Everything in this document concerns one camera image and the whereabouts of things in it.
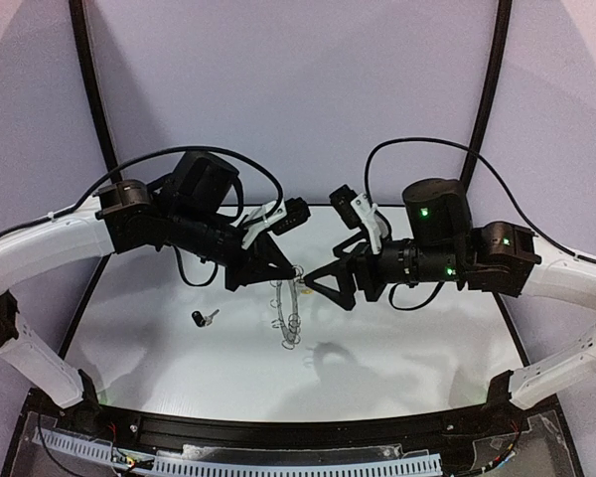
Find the black head key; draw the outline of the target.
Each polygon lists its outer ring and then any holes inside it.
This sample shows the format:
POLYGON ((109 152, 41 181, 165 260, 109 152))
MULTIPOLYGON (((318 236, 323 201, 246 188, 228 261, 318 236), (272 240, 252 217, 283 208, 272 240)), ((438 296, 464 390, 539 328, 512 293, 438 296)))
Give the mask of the black head key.
POLYGON ((206 328, 212 325, 212 323, 214 322, 215 317, 220 313, 219 309, 214 310, 211 313, 208 314, 204 314, 202 313, 200 310, 195 310, 192 314, 191 317, 194 321, 194 323, 196 324, 197 327, 199 328, 206 328))

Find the round metal keyring disc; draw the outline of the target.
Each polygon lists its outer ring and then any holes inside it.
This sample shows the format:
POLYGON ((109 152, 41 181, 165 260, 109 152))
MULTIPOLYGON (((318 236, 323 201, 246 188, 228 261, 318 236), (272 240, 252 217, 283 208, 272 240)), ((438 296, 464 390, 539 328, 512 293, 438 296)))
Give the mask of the round metal keyring disc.
POLYGON ((301 343, 302 319, 300 316, 299 299, 306 289, 304 283, 304 269, 294 264, 294 276, 288 280, 271 280, 270 287, 274 296, 270 300, 270 307, 275 310, 276 317, 271 321, 273 329, 282 335, 281 346, 288 351, 294 350, 301 343))

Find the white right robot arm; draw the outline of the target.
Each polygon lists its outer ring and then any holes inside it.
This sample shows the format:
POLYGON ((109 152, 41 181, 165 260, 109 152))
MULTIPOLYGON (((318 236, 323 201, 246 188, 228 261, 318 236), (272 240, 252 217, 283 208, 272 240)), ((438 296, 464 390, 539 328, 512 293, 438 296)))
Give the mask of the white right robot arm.
MULTIPOLYGON (((345 310, 361 291, 375 302, 390 285, 453 282, 457 288, 547 297, 596 311, 596 258, 564 250, 534 226, 491 222, 481 228, 458 180, 430 178, 402 193, 411 238, 394 240, 377 206, 348 186, 330 200, 345 225, 357 229, 334 249, 335 260, 304 277, 305 284, 345 310)), ((485 406, 526 410, 596 375, 596 324, 559 351, 491 379, 485 406)))

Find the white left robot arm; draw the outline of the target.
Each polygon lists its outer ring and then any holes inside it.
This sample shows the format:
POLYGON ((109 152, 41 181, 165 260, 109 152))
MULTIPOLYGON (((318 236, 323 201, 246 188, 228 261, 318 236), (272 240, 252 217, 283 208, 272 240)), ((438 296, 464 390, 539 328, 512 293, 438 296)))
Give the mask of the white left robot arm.
POLYGON ((13 286, 69 263, 147 245, 211 262, 231 291, 295 274, 275 238, 307 221, 307 204, 278 197, 252 212, 224 215, 225 197, 243 192, 237 170, 243 156, 210 146, 180 146, 177 153, 175 168, 152 182, 104 176, 74 205, 0 232, 0 359, 60 408, 97 407, 94 384, 27 324, 13 286))

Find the left black frame post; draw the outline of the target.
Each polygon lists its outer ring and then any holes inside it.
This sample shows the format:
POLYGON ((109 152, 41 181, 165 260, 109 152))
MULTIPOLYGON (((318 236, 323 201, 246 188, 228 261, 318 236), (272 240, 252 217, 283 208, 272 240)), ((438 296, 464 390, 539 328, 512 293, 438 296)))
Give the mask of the left black frame post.
POLYGON ((94 57, 90 44, 85 2, 81 0, 70 0, 69 11, 74 36, 75 52, 92 125, 104 167, 107 172, 111 172, 119 165, 119 163, 100 94, 94 57))

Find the black frame post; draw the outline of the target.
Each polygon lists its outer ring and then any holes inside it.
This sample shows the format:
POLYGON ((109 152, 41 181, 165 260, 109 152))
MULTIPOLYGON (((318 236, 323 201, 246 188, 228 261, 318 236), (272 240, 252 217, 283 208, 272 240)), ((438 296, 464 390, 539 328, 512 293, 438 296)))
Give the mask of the black frame post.
POLYGON ((469 149, 464 158, 460 181, 465 190, 470 188, 478 159, 492 114, 498 83, 504 61, 505 49, 513 10, 512 0, 499 0, 494 31, 489 51, 486 75, 484 78, 479 106, 469 141, 469 149))
POLYGON ((69 11, 74 36, 75 52, 92 125, 104 167, 107 172, 111 172, 119 165, 119 163, 100 94, 94 57, 90 44, 85 2, 81 0, 70 0, 69 11))

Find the right black frame post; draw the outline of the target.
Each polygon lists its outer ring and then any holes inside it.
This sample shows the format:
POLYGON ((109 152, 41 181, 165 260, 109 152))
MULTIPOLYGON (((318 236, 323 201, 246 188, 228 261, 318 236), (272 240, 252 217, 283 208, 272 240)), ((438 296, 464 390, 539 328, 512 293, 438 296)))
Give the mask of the right black frame post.
POLYGON ((494 31, 489 51, 486 75, 484 78, 479 106, 469 141, 469 149, 464 158, 460 181, 465 190, 470 188, 478 159, 492 114, 498 83, 504 61, 505 49, 513 10, 512 0, 499 0, 494 31))

